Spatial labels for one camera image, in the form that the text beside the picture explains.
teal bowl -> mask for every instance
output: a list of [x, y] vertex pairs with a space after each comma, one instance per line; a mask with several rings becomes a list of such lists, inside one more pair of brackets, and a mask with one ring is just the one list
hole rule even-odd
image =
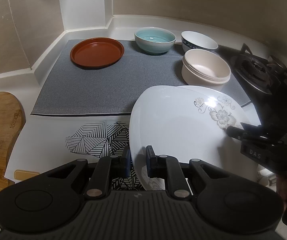
[[176, 36], [165, 29], [145, 27], [134, 33], [134, 39], [145, 52], [159, 55], [169, 51], [176, 42]]

tiled wall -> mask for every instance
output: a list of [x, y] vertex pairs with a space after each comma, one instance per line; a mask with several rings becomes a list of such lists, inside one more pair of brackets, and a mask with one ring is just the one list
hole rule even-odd
[[213, 25], [287, 53], [287, 0], [113, 0], [113, 10]]
[[59, 0], [0, 0], [0, 73], [30, 68], [63, 30]]

drying mat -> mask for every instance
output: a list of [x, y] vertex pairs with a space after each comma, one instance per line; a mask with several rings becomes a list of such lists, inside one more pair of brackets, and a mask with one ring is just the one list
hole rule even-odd
[[[186, 85], [181, 76], [181, 45], [166, 54], [145, 54], [135, 41], [120, 41], [123, 57], [102, 69], [82, 69], [70, 61], [70, 51], [82, 40], [69, 40], [53, 66], [38, 96], [32, 114], [109, 115], [129, 114], [138, 97], [156, 85]], [[250, 101], [236, 78], [231, 75], [221, 92], [239, 105]]]

reddish-brown round tray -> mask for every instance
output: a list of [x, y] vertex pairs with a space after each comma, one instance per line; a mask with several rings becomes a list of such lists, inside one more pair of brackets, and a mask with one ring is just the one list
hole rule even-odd
[[107, 67], [116, 63], [125, 52], [124, 46], [114, 39], [92, 38], [78, 43], [70, 52], [73, 63], [89, 68]]

gas stove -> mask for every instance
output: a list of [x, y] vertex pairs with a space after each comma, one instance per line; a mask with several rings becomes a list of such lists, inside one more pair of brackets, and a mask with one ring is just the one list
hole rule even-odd
[[282, 61], [274, 56], [257, 57], [246, 44], [240, 51], [220, 47], [218, 54], [230, 63], [261, 124], [287, 126], [287, 67]]

